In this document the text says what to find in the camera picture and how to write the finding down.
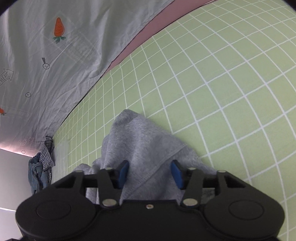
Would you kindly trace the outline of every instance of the checkered cloth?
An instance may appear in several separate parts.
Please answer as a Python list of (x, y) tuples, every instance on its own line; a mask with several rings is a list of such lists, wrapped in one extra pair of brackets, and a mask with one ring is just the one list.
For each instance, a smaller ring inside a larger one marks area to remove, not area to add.
[(43, 170), (48, 171), (48, 184), (51, 184), (52, 181), (52, 167), (55, 166), (54, 161), (52, 160), (52, 151), (54, 149), (54, 143), (52, 138), (46, 136), (46, 140), (44, 141), (44, 145), (41, 150), (41, 155), (39, 161), (43, 165)]

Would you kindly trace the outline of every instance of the wall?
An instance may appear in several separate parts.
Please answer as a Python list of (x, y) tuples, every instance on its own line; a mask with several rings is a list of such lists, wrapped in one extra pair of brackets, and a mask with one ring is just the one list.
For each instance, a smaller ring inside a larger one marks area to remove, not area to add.
[[(28, 182), (30, 157), (0, 149), (0, 207), (16, 210), (31, 196)], [(18, 239), (20, 231), (15, 223), (15, 212), (0, 210), (0, 241)]]
[(20, 239), (20, 230), (15, 222), (15, 212), (0, 209), (0, 241)]

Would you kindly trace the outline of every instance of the denim fabric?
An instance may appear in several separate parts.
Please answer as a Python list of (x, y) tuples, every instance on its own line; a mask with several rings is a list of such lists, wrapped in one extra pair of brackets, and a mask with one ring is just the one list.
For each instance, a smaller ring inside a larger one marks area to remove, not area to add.
[(32, 194), (40, 192), (48, 186), (48, 172), (43, 171), (43, 165), (39, 162), (40, 152), (29, 160), (28, 180)]

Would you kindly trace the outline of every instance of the green cutting mat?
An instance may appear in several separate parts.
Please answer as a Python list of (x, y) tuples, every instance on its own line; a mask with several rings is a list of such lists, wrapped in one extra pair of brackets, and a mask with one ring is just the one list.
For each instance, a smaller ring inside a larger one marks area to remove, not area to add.
[(54, 136), (68, 170), (101, 156), (124, 109), (141, 113), (280, 202), (296, 240), (296, 14), (280, 0), (218, 0), (172, 23), (107, 73)]

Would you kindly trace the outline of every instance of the blue gripper pad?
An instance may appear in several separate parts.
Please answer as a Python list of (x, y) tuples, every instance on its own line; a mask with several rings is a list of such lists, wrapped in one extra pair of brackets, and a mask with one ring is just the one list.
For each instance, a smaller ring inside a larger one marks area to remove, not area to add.
[(125, 182), (126, 182), (126, 177), (128, 175), (128, 169), (129, 169), (129, 162), (127, 161), (125, 163), (125, 165), (121, 168), (120, 173), (119, 173), (119, 178), (118, 178), (119, 189), (122, 189)]
[(175, 183), (177, 184), (177, 187), (179, 189), (183, 188), (184, 181), (182, 178), (182, 171), (177, 167), (177, 165), (173, 161), (171, 163), (170, 170), (172, 172)]

